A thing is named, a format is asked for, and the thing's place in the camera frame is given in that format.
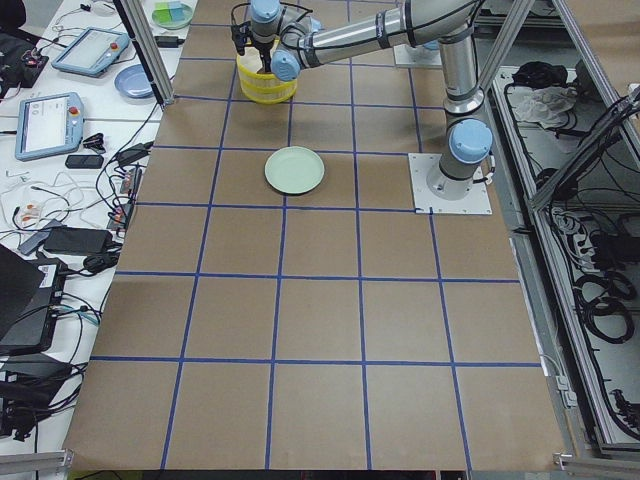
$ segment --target white table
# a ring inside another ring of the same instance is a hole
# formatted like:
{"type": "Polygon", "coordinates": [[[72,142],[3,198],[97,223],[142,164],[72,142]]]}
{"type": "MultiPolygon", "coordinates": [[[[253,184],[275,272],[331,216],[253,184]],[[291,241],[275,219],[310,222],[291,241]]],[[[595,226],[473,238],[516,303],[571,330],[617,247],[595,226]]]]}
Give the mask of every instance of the white table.
{"type": "MultiPolygon", "coordinates": [[[[197,0],[184,0],[184,3],[195,7],[197,0]]],[[[148,17],[151,18],[155,0],[143,0],[144,9],[148,17]]],[[[44,38],[55,38],[58,33],[53,30],[56,20],[63,14],[75,10],[79,6],[77,0],[63,0],[56,15],[53,17],[50,25],[43,33],[44,38]]],[[[116,15],[100,16],[95,12],[80,12],[63,17],[60,24],[64,28],[84,29],[89,26],[98,28],[113,28],[118,31],[125,31],[120,23],[119,17],[116,15]]],[[[154,35],[175,35],[185,38],[188,28],[167,32],[155,25],[152,26],[154,35]]],[[[81,30],[71,30],[64,33],[80,33],[81,30]]],[[[61,43],[67,45],[73,38],[63,37],[61,43]]],[[[28,98],[36,98],[45,95],[54,95],[64,92],[77,92],[82,99],[85,109],[84,138],[94,133],[101,132],[104,134],[105,146],[107,152],[105,159],[109,159],[115,152],[136,132],[142,122],[149,117],[149,114],[155,108],[155,113],[150,121],[142,128],[140,134],[131,143],[132,145],[139,142],[147,142],[153,140],[157,133],[159,120],[162,112],[156,107],[154,97],[146,99],[130,99],[121,95],[114,86],[116,75],[123,69],[139,63],[139,60],[133,60],[122,64],[113,65],[100,78],[90,78],[80,75],[60,72],[51,67],[51,61],[57,57],[61,48],[57,46],[49,46],[44,49],[44,54],[50,57],[49,64],[46,66],[42,75],[32,89],[23,89],[15,97],[7,98],[0,103],[0,130],[15,130],[17,128],[17,116],[19,112],[19,104],[21,100],[28,98]]],[[[177,69],[182,48],[161,49],[161,57],[165,63],[165,67],[169,75],[173,75],[177,69]]],[[[129,46],[122,53],[120,59],[132,58],[134,55],[133,46],[129,46]]],[[[91,188],[96,179],[97,171],[95,170],[69,170],[64,166],[65,155],[57,155],[38,160],[20,162],[15,159],[15,136],[0,135],[0,203],[4,211],[4,215],[0,212],[0,231],[11,230],[11,215],[15,207],[24,202],[25,198],[29,198],[33,191],[30,186],[38,184],[47,188],[44,184],[52,184],[54,179],[60,172],[66,172],[60,178],[61,182],[71,182],[69,177],[73,179],[79,186],[87,186],[87,190],[83,189],[84,197],[81,197],[79,206],[87,206],[94,203],[97,199],[95,189],[91,188]]],[[[83,150],[81,147],[77,153],[92,153],[89,150],[83,150]]],[[[110,192],[107,185],[106,176],[101,177],[100,188],[103,192],[110,192]]],[[[51,188],[57,193],[63,193],[68,187],[51,188]]],[[[98,204],[86,211],[74,212],[66,220],[65,224],[72,227],[83,228],[105,228],[108,222],[108,208],[104,204],[98,204]]],[[[20,238],[17,235],[11,235],[3,238],[0,242],[8,248],[15,249],[19,244],[20,238]]],[[[62,255],[59,256],[71,268],[80,269],[83,257],[62,255]]],[[[83,278],[72,276],[67,279],[65,284],[65,292],[79,296],[88,301],[95,308],[99,308],[109,285],[113,279],[115,269],[106,270],[95,277],[83,278]]],[[[72,306],[80,306],[80,302],[64,299],[65,304],[72,306]]],[[[82,363],[89,359],[93,343],[98,327],[90,322],[83,321],[82,339],[79,344],[73,362],[82,363]]],[[[44,353],[61,360],[68,361],[71,352],[76,347],[80,334],[80,321],[75,316],[60,319],[56,324],[56,330],[53,337],[51,347],[44,353]]],[[[55,400],[65,398],[77,386],[79,380],[67,381],[55,400]]],[[[60,414],[56,414],[44,421],[39,422],[39,439],[38,451],[56,451],[60,450],[66,436],[73,410],[68,410],[60,414]]],[[[13,440],[12,438],[0,439],[0,455],[11,455],[20,453],[34,452],[34,436],[32,435],[24,443],[13,440]]],[[[40,478],[64,478],[62,474],[49,474],[41,472],[40,478]]],[[[23,473],[4,476],[6,479],[26,480],[33,478],[33,473],[23,473]]]]}
{"type": "MultiPolygon", "coordinates": [[[[183,3],[195,7],[196,2],[197,0],[185,0],[183,3]]],[[[143,7],[148,18],[151,18],[154,5],[155,0],[143,0],[143,7]]],[[[63,0],[56,15],[42,34],[42,37],[50,40],[56,38],[60,34],[54,29],[54,27],[56,27],[56,20],[65,13],[77,10],[78,6],[79,2],[77,0],[63,0]]],[[[85,11],[63,17],[59,25],[65,29],[85,29],[87,27],[111,29],[116,27],[114,29],[115,31],[125,31],[117,14],[101,16],[94,12],[85,11]]],[[[154,35],[171,35],[185,38],[188,31],[188,27],[180,30],[167,31],[153,24],[151,21],[150,26],[152,27],[154,35]]],[[[62,32],[62,34],[77,35],[81,31],[82,30],[69,30],[62,32]]],[[[60,39],[60,42],[64,45],[68,45],[72,41],[73,37],[65,36],[60,39]]],[[[50,57],[48,64],[45,66],[33,88],[22,89],[15,96],[13,96],[15,90],[9,91],[7,98],[0,102],[0,117],[18,116],[21,100],[71,91],[76,92],[82,99],[86,111],[85,118],[89,120],[144,120],[149,116],[149,113],[155,106],[156,100],[153,96],[144,99],[128,98],[118,92],[114,86],[114,80],[118,73],[125,68],[140,63],[137,57],[130,62],[114,64],[101,77],[92,78],[56,70],[51,66],[51,63],[60,54],[62,48],[57,45],[51,45],[46,41],[41,41],[38,46],[44,46],[43,54],[50,57]]],[[[181,47],[160,49],[160,56],[170,77],[176,72],[181,53],[181,47]]],[[[120,55],[119,61],[133,58],[134,54],[135,49],[132,45],[129,45],[120,55]]],[[[158,110],[152,119],[159,120],[161,115],[162,113],[158,110]]]]}
{"type": "MultiPolygon", "coordinates": [[[[11,128],[15,128],[15,122],[16,120],[13,118],[0,118],[0,130],[10,130],[11,128]]],[[[107,152],[104,156],[105,159],[109,159],[120,148],[122,144],[129,140],[129,138],[135,133],[140,125],[141,122],[133,121],[88,121],[85,123],[85,133],[86,135],[92,135],[98,132],[104,133],[105,146],[107,147],[107,152]]],[[[157,122],[147,123],[141,130],[140,134],[133,141],[133,143],[144,143],[155,138],[158,125],[159,124],[157,122]]],[[[29,162],[20,162],[14,158],[13,150],[13,137],[0,136],[0,192],[3,193],[0,198],[2,199],[2,207],[5,209],[8,215],[11,215],[13,209],[22,201],[25,196],[25,192],[29,192],[29,187],[31,185],[39,184],[37,182],[51,184],[56,175],[58,175],[60,172],[66,172],[81,186],[90,186],[95,182],[96,171],[74,171],[67,169],[64,166],[66,155],[57,155],[29,162]]],[[[64,181],[68,180],[66,176],[61,178],[64,181]]],[[[106,178],[102,179],[100,186],[103,193],[109,192],[106,178]]],[[[56,191],[57,193],[62,193],[65,188],[54,187],[51,188],[51,190],[56,191]]],[[[95,190],[92,191],[91,189],[88,189],[84,194],[85,199],[83,203],[85,205],[89,205],[98,199],[95,190]]],[[[107,211],[107,207],[100,204],[86,210],[82,218],[80,217],[80,214],[78,212],[72,213],[64,223],[72,227],[93,228],[91,224],[94,224],[95,226],[101,226],[102,228],[104,228],[106,227],[108,221],[107,211]]],[[[0,231],[11,228],[13,228],[13,226],[8,225],[3,216],[0,215],[0,231]]],[[[18,246],[18,241],[18,236],[12,235],[6,237],[0,242],[8,248],[15,249],[18,246]]],[[[65,263],[67,263],[71,268],[82,268],[81,262],[84,257],[70,255],[58,255],[58,257],[65,263]]],[[[115,269],[111,268],[91,278],[83,278],[77,276],[69,277],[66,281],[64,291],[83,298],[94,308],[99,308],[105,294],[108,291],[109,285],[111,284],[114,271],[115,269]]],[[[63,303],[71,306],[81,305],[80,302],[72,300],[70,298],[64,298],[63,303]]],[[[84,321],[82,339],[78,352],[73,359],[73,363],[78,364],[88,361],[97,331],[98,327],[92,325],[88,321],[84,321]]],[[[76,347],[76,342],[78,341],[79,334],[80,323],[77,317],[68,316],[66,318],[60,319],[56,324],[53,343],[51,347],[44,353],[57,360],[68,361],[71,352],[73,352],[76,347]]],[[[54,401],[68,396],[76,387],[76,385],[77,381],[75,379],[67,381],[63,385],[60,392],[58,392],[58,396],[54,401]]],[[[68,410],[39,422],[39,452],[56,451],[61,449],[62,442],[64,441],[71,422],[72,415],[73,410],[68,410]]],[[[24,443],[15,441],[12,438],[0,439],[0,455],[33,452],[33,435],[24,443]]],[[[33,478],[33,473],[8,475],[6,477],[3,476],[3,479],[26,480],[31,478],[33,478]]],[[[40,475],[40,478],[51,479],[63,477],[43,472],[40,475]]]]}

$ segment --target smartphone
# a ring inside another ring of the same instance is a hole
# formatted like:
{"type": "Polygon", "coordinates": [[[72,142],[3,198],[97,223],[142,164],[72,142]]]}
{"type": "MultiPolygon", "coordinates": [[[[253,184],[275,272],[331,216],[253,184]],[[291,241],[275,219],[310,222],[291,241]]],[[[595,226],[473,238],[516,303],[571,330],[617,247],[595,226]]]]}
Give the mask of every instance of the smartphone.
{"type": "Polygon", "coordinates": [[[102,155],[68,155],[64,162],[67,168],[102,168],[102,155]]]}

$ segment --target metal bracket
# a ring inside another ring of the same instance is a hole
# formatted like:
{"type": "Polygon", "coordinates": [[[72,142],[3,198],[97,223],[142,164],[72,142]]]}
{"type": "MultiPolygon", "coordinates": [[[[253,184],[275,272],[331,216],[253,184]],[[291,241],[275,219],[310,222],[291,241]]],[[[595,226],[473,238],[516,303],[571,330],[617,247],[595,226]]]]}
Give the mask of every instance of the metal bracket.
{"type": "Polygon", "coordinates": [[[0,475],[67,468],[73,460],[71,450],[45,453],[0,455],[0,475]]]}
{"type": "Polygon", "coordinates": [[[410,45],[393,47],[396,67],[442,69],[442,58],[439,50],[427,50],[424,47],[413,48],[410,45]]]}
{"type": "MultiPolygon", "coordinates": [[[[441,154],[410,153],[411,186],[416,213],[491,215],[491,203],[484,183],[474,183],[471,190],[461,200],[451,201],[435,195],[427,186],[429,169],[440,161],[441,154]]],[[[474,179],[483,177],[478,168],[474,179]]]]}
{"type": "Polygon", "coordinates": [[[572,455],[555,453],[553,463],[558,465],[560,470],[573,474],[629,480],[640,478],[640,463],[638,462],[605,458],[574,458],[572,455]]]}

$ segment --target tablet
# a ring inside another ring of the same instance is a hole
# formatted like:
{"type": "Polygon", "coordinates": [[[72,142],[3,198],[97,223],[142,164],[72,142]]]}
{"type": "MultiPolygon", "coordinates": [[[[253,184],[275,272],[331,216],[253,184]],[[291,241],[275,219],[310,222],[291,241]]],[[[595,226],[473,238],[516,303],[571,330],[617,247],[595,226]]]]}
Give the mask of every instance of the tablet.
{"type": "Polygon", "coordinates": [[[63,72],[99,77],[129,45],[129,35],[89,27],[65,48],[51,66],[63,72]]]}
{"type": "Polygon", "coordinates": [[[75,152],[82,141],[84,106],[77,93],[20,102],[16,159],[21,161],[75,152]]]}

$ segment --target charger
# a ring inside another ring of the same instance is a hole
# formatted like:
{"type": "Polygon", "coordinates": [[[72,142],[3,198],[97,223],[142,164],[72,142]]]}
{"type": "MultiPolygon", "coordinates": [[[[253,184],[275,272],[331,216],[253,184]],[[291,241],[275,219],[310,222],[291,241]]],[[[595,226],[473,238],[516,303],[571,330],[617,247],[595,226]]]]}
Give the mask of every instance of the charger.
{"type": "Polygon", "coordinates": [[[120,259],[119,252],[104,252],[96,255],[90,255],[84,259],[82,266],[94,275],[100,273],[107,268],[115,267],[120,259]]]}
{"type": "Polygon", "coordinates": [[[160,35],[153,37],[156,40],[156,45],[160,48],[178,48],[184,43],[184,38],[160,35]]]}
{"type": "Polygon", "coordinates": [[[149,149],[153,146],[153,142],[137,143],[133,147],[127,148],[116,154],[116,161],[120,167],[126,167],[133,162],[149,155],[149,149]]]}

